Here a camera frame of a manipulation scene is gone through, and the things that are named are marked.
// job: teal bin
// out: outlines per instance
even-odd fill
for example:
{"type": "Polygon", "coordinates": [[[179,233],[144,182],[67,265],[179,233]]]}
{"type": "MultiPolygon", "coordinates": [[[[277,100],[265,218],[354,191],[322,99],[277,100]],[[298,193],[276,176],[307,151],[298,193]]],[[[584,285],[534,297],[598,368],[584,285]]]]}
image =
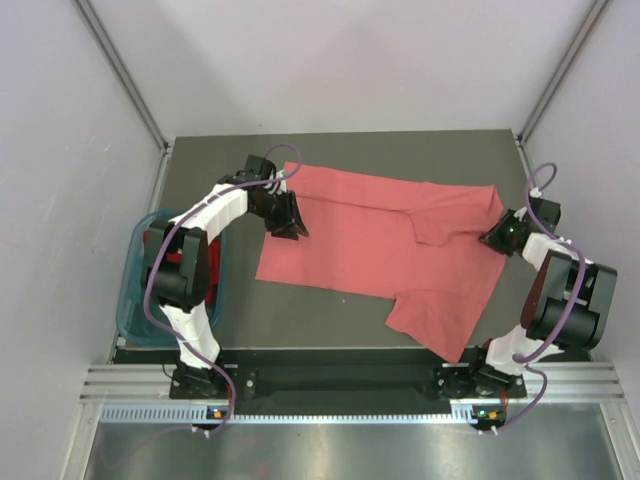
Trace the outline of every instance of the teal bin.
{"type": "MultiPolygon", "coordinates": [[[[131,235],[129,243],[129,252],[127,253],[127,262],[124,267],[122,276],[122,285],[120,286],[120,298],[118,299],[118,311],[116,313],[116,324],[120,335],[127,342],[141,346],[153,348],[171,348],[177,347],[176,338],[161,328],[153,325],[144,314],[142,309],[143,290],[140,284],[142,276],[142,263],[144,257],[144,232],[149,228],[151,222],[156,219],[169,220],[176,215],[184,213],[185,210],[160,210],[144,217],[131,235]]],[[[209,324],[214,328],[219,318],[222,316],[222,308],[224,306],[224,290],[226,280],[226,232],[223,230],[220,234],[220,275],[218,280],[218,288],[216,291],[215,302],[213,305],[207,306],[207,314],[209,315],[209,324]]],[[[151,312],[153,316],[170,326],[169,320],[162,313],[160,307],[151,303],[151,312]]]]}

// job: gray tabletop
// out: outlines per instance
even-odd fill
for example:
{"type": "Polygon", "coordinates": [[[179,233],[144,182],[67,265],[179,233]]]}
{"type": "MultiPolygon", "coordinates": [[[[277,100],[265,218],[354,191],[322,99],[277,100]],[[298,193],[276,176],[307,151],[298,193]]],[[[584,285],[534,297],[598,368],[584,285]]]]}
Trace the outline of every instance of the gray tabletop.
{"type": "MultiPolygon", "coordinates": [[[[241,169],[248,154],[262,155],[282,142],[297,145],[309,165],[403,180],[495,184],[505,207],[523,204],[525,174],[512,134],[492,130],[181,137],[161,208],[192,206],[220,177],[241,169]]],[[[295,161],[288,150],[270,159],[278,166],[295,161]]],[[[215,330],[223,348],[416,345],[385,326],[392,300],[255,280],[264,235],[262,220],[252,215],[228,229],[225,306],[215,330]]],[[[519,322],[534,274],[520,258],[507,262],[471,344],[503,335],[519,322]]]]}

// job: red cloth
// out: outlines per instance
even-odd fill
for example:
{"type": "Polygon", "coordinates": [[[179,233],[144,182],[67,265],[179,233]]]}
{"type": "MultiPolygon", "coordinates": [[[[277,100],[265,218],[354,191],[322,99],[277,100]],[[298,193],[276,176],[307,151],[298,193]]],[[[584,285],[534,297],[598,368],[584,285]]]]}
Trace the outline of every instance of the red cloth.
{"type": "Polygon", "coordinates": [[[478,241],[502,213],[496,188],[309,166],[287,186],[310,236],[267,234],[256,278],[393,298],[387,325],[457,362],[505,263],[478,241]]]}

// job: white wall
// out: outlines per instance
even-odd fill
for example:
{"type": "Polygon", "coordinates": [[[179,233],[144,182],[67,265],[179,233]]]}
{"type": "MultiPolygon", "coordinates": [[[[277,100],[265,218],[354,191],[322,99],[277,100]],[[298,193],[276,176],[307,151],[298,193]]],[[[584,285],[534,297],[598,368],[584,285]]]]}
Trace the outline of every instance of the white wall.
{"type": "Polygon", "coordinates": [[[93,0],[165,135],[513,128],[591,0],[93,0]]]}
{"type": "Polygon", "coordinates": [[[54,478],[159,152],[68,0],[0,6],[0,477],[54,478]]]}
{"type": "Polygon", "coordinates": [[[611,3],[529,147],[535,163],[559,166],[549,196],[562,202],[562,231],[618,269],[599,350],[640,425],[640,2],[611,3]]]}

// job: shirt sleeve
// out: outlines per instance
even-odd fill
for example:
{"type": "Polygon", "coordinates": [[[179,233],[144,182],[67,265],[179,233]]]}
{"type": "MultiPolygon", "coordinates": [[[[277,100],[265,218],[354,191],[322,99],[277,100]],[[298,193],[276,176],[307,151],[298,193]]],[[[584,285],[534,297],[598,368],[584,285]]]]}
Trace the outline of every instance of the shirt sleeve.
{"type": "MultiPolygon", "coordinates": [[[[439,186],[428,184],[433,190],[439,186]]],[[[457,234],[480,234],[500,219],[502,202],[494,186],[447,187],[441,194],[431,192],[426,206],[408,213],[415,239],[432,246],[446,245],[457,234]]]]}
{"type": "Polygon", "coordinates": [[[409,290],[396,295],[387,326],[413,337],[450,363],[457,363],[486,302],[454,293],[409,290]]]}

